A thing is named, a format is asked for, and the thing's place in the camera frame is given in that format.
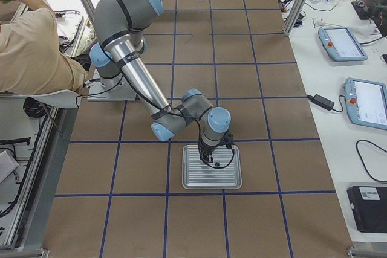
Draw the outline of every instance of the plug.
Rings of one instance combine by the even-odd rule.
[[[320,107],[323,107],[325,110],[331,111],[333,109],[334,102],[332,102],[331,100],[328,100],[327,98],[324,98],[323,96],[320,96],[317,94],[314,96],[311,96],[311,95],[307,95],[307,96],[312,103]]]

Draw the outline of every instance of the metal tray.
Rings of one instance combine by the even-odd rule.
[[[235,148],[235,156],[225,169],[212,169],[205,165],[199,157],[197,145],[183,148],[183,187],[186,189],[238,189],[242,186],[241,163],[239,149]],[[214,161],[225,166],[232,157],[231,150],[225,146],[218,147],[212,154]]]

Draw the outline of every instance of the person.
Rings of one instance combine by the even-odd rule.
[[[43,0],[13,1],[32,11],[0,25],[0,91],[26,96],[64,89],[80,93],[87,71],[59,51],[54,11]]]

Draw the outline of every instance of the black rectangular object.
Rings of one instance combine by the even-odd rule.
[[[364,233],[387,233],[387,187],[356,186],[346,192],[357,229]]]

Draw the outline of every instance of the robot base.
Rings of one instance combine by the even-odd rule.
[[[238,189],[242,186],[239,149],[234,146],[235,155],[230,165],[224,169],[211,169],[199,157],[197,145],[183,148],[183,187],[186,189]],[[225,146],[215,149],[213,160],[225,166],[232,157],[232,151]]]
[[[99,73],[95,70],[94,79],[99,79]],[[100,92],[107,91],[106,88],[102,86],[100,82],[91,83],[89,95],[98,94]],[[100,101],[100,102],[108,102],[108,101],[135,101],[136,93],[129,86],[125,78],[122,78],[120,84],[116,86],[114,89],[108,92],[104,92],[102,94],[98,94],[95,96],[88,96],[88,101]]]

